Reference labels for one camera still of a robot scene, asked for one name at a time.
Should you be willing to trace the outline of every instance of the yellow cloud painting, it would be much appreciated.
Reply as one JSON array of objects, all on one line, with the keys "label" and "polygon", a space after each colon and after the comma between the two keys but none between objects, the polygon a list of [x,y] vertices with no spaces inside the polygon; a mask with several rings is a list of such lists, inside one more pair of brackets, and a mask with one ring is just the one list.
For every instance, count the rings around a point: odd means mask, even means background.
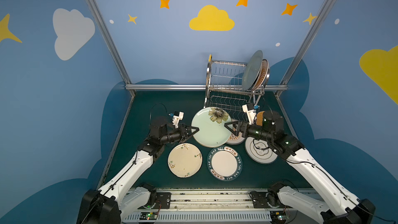
[{"label": "yellow cloud painting", "polygon": [[203,7],[196,18],[191,19],[189,27],[193,30],[227,31],[235,26],[228,13],[213,5]]},{"label": "yellow cloud painting", "polygon": [[398,46],[390,51],[370,50],[363,54],[359,65],[398,104]]}]

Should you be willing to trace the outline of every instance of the cream plate with branch pattern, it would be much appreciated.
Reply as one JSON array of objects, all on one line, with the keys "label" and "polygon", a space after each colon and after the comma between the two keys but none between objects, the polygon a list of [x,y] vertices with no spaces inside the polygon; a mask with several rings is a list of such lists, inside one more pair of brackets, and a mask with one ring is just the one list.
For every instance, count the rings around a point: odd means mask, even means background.
[{"label": "cream plate with branch pattern", "polygon": [[172,149],[167,162],[169,169],[177,177],[190,177],[199,171],[202,153],[193,144],[179,144]]}]

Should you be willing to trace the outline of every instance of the white plate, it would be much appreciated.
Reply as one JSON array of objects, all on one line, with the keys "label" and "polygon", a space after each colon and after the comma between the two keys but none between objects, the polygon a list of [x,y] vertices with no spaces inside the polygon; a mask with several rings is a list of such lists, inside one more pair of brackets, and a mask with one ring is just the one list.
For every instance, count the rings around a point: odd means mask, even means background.
[{"label": "white plate", "polygon": [[193,144],[179,144],[172,149],[167,162],[177,177],[190,177],[200,169],[202,153]]},{"label": "white plate", "polygon": [[231,122],[231,117],[226,111],[217,107],[203,108],[192,119],[191,126],[199,128],[199,132],[193,137],[199,144],[206,147],[221,146],[231,136],[231,132],[224,127],[226,122]]},{"label": "white plate", "polygon": [[245,138],[242,137],[242,133],[239,132],[239,136],[235,136],[234,134],[231,133],[231,136],[229,137],[228,141],[226,142],[227,144],[240,144],[241,142],[245,141]]},{"label": "white plate", "polygon": [[268,164],[276,160],[276,155],[271,149],[266,149],[268,143],[264,140],[254,140],[254,138],[247,138],[245,142],[246,152],[256,162]]},{"label": "white plate", "polygon": [[231,147],[220,146],[210,151],[207,156],[207,167],[217,179],[231,181],[240,175],[242,159]]}]

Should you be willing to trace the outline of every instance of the light blue plate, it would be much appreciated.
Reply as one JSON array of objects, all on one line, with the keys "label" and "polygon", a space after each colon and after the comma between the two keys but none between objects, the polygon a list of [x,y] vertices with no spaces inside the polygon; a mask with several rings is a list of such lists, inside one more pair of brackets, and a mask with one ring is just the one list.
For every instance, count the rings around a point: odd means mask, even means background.
[{"label": "light blue plate", "polygon": [[260,74],[261,62],[263,61],[263,52],[257,50],[251,57],[249,63],[246,66],[245,72],[242,78],[242,89],[243,91],[251,90],[255,84],[258,75]]},{"label": "light blue plate", "polygon": [[199,132],[193,137],[203,146],[219,147],[231,136],[231,132],[224,127],[226,122],[231,122],[231,117],[226,111],[217,107],[203,108],[192,119],[191,126],[199,128]]}]

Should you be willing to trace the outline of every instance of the dish rack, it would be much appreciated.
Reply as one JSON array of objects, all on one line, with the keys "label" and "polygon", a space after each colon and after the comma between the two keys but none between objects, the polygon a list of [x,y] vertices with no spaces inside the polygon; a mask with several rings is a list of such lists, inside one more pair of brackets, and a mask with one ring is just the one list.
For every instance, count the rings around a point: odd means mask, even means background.
[{"label": "dish rack", "polygon": [[209,56],[206,71],[205,107],[224,109],[232,119],[247,121],[242,106],[250,102],[257,105],[264,95],[264,85],[255,91],[243,91],[242,77],[246,63],[224,62]]}]

